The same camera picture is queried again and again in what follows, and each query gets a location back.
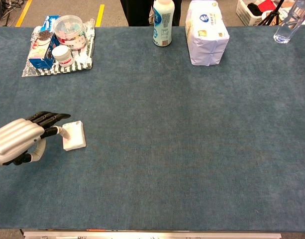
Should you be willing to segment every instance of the plastic container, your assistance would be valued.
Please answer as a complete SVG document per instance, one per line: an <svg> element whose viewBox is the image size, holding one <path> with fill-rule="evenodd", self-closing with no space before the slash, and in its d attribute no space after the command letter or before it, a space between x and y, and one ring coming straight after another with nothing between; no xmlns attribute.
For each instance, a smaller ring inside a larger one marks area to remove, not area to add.
<svg viewBox="0 0 305 239"><path fill-rule="evenodd" d="M172 0L156 0L153 3L153 12L153 42L157 46L167 46L172 41L174 3Z"/></svg>
<svg viewBox="0 0 305 239"><path fill-rule="evenodd" d="M297 0L274 34L278 43L288 43L301 24L305 21L305 0Z"/></svg>
<svg viewBox="0 0 305 239"><path fill-rule="evenodd" d="M247 5L255 3L256 0L238 0L236 14L245 26L257 26L261 21L261 16L254 16Z"/></svg>
<svg viewBox="0 0 305 239"><path fill-rule="evenodd" d="M87 43L83 21L77 16L61 16L53 23L53 29L60 43L72 50L82 49Z"/></svg>
<svg viewBox="0 0 305 239"><path fill-rule="evenodd" d="M68 46L60 45L53 49L53 56L62 67L67 67L73 64L74 58Z"/></svg>

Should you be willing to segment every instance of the red object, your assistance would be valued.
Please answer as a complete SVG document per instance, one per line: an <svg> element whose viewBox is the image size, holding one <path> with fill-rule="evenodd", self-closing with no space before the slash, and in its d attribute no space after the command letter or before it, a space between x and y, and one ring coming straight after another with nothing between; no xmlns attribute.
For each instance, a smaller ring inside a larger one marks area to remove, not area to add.
<svg viewBox="0 0 305 239"><path fill-rule="evenodd" d="M276 6L273 4L271 0L265 0L261 4L258 5L258 8L261 12L269 11L269 10L275 10Z"/></svg>
<svg viewBox="0 0 305 239"><path fill-rule="evenodd" d="M37 42L34 42L33 44L33 49L37 49L38 48L38 43Z"/></svg>
<svg viewBox="0 0 305 239"><path fill-rule="evenodd" d="M65 40L64 40L64 39L62 39L62 38L60 38L60 37L57 37L57 39L59 40L59 42L65 43Z"/></svg>

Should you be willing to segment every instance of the blue logo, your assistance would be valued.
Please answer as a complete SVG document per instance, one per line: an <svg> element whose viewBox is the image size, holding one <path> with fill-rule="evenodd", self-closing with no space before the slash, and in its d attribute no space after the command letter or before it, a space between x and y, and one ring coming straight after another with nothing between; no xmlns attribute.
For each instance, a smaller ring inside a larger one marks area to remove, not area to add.
<svg viewBox="0 0 305 239"><path fill-rule="evenodd" d="M162 18L155 8L153 9L153 12L154 12L154 25L157 26L161 23Z"/></svg>
<svg viewBox="0 0 305 239"><path fill-rule="evenodd" d="M203 22L208 22L208 16L206 14L202 14L200 16L200 20L203 21Z"/></svg>
<svg viewBox="0 0 305 239"><path fill-rule="evenodd" d="M157 30L153 29L153 37L156 38L158 36Z"/></svg>

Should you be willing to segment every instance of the white jar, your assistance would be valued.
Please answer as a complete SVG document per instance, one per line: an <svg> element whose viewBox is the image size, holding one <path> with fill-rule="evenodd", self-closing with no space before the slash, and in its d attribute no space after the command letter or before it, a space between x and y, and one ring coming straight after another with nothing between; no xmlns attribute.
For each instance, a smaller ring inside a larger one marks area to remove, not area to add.
<svg viewBox="0 0 305 239"><path fill-rule="evenodd" d="M157 46L167 46L172 41L171 30L174 13L174 3L172 0L156 0L153 3L153 11L153 42Z"/></svg>
<svg viewBox="0 0 305 239"><path fill-rule="evenodd" d="M62 67L70 66L74 62L71 49L65 45L56 46L52 50L52 54Z"/></svg>

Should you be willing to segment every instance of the tissue package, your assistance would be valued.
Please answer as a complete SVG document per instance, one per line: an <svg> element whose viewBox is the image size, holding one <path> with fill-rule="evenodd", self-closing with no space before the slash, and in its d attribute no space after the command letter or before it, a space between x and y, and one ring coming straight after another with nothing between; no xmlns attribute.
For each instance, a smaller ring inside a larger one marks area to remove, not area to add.
<svg viewBox="0 0 305 239"><path fill-rule="evenodd" d="M230 37L217 1L191 1L186 19L186 37L193 65L220 63Z"/></svg>

